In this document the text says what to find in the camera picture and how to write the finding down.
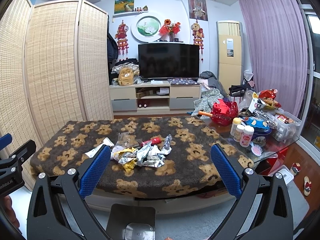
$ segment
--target pink curtain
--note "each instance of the pink curtain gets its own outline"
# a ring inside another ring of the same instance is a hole
[[[307,80],[308,49],[296,0],[239,0],[257,90],[278,89],[276,100],[297,116]]]

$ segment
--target television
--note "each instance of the television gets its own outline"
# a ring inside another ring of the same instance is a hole
[[[199,46],[157,42],[138,45],[140,76],[144,79],[198,78]]]

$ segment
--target round wall decoration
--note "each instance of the round wall decoration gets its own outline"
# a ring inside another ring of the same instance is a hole
[[[159,30],[164,18],[153,12],[141,13],[136,16],[131,25],[131,31],[136,39],[143,42],[153,42],[161,38]]]

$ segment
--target person's hand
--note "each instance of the person's hand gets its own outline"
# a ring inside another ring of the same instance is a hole
[[[4,203],[4,212],[8,216],[9,220],[16,228],[19,228],[20,224],[19,224],[19,221],[17,220],[14,210],[12,209],[12,200],[10,196],[4,197],[3,203]]]

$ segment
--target brown fuzzy blanket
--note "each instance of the brown fuzzy blanket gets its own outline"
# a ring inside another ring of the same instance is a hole
[[[38,172],[64,174],[68,169],[80,166],[88,158],[84,153],[102,143],[105,137],[116,143],[121,132],[129,132],[133,139],[143,141],[153,137],[164,140],[171,134],[172,151],[162,167],[136,166],[129,173],[116,161],[110,161],[97,185],[106,192],[141,198],[168,198],[214,185],[221,180],[210,159],[214,143],[220,143],[225,152],[234,155],[243,167],[253,165],[252,160],[202,120],[187,116],[69,121],[32,156],[30,164]]]

